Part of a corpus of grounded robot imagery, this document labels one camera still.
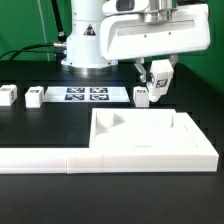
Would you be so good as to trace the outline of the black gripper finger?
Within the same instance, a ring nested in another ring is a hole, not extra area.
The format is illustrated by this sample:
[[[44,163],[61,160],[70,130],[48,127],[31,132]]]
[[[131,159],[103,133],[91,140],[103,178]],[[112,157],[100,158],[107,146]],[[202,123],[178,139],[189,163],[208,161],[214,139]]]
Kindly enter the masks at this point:
[[[178,55],[177,54],[173,54],[169,57],[169,61],[172,67],[175,67],[177,62],[178,62]]]
[[[140,73],[140,80],[142,82],[145,82],[147,71],[145,70],[143,64],[144,64],[144,59],[143,58],[136,58],[134,60],[134,65],[135,65],[137,71]]]

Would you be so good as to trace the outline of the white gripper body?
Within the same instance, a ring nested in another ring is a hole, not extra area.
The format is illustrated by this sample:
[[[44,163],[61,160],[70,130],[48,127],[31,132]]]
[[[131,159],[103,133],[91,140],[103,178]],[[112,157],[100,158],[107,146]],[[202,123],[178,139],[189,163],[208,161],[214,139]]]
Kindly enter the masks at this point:
[[[104,3],[99,34],[101,55],[106,60],[125,60],[200,51],[210,44],[207,4],[178,6],[171,19],[159,17],[148,3],[119,10]]]

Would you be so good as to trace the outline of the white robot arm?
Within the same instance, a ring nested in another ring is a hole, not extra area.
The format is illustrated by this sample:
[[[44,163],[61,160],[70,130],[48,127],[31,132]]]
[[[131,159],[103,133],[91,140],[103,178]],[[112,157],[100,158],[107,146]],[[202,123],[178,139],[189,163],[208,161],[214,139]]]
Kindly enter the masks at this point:
[[[207,4],[178,0],[71,0],[66,39],[69,69],[105,70],[119,60],[205,50],[210,44]]]

